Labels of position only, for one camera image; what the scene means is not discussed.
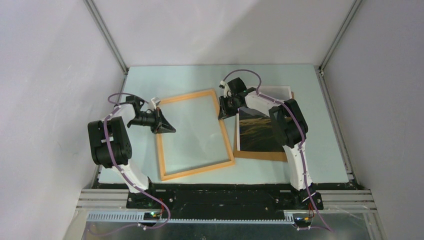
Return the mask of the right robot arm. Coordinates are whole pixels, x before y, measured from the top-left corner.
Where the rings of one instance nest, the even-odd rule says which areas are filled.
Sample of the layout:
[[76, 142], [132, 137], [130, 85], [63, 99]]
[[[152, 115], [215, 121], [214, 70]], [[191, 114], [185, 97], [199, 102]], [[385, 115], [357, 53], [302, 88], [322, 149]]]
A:
[[222, 80], [219, 87], [223, 89], [223, 95], [219, 97], [218, 119], [233, 117], [242, 107], [269, 117], [273, 135], [287, 158], [292, 187], [291, 204], [297, 209], [315, 205], [319, 198], [305, 154], [308, 125], [297, 101], [293, 98], [282, 101], [261, 93], [258, 88], [247, 88], [239, 77], [230, 82]]

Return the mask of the landscape photo print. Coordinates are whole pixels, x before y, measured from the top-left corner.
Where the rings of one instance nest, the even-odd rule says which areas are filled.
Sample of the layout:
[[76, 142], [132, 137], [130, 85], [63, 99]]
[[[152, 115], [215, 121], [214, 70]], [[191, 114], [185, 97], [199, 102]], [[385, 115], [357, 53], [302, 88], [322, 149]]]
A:
[[284, 148], [276, 141], [268, 116], [258, 110], [241, 107], [236, 115], [235, 150], [281, 153]]

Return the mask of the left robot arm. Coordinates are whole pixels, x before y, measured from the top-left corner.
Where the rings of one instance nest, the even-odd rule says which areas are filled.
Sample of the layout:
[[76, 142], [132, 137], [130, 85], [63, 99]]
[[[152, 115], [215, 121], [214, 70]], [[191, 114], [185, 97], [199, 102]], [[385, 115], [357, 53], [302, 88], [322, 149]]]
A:
[[151, 181], [132, 161], [132, 145], [128, 129], [132, 126], [148, 127], [155, 134], [175, 133], [166, 120], [157, 97], [149, 101], [127, 93], [124, 102], [114, 102], [112, 112], [105, 118], [88, 123], [88, 137], [93, 162], [116, 172], [129, 191], [139, 194], [138, 201], [145, 208], [153, 208], [158, 194], [149, 189]]

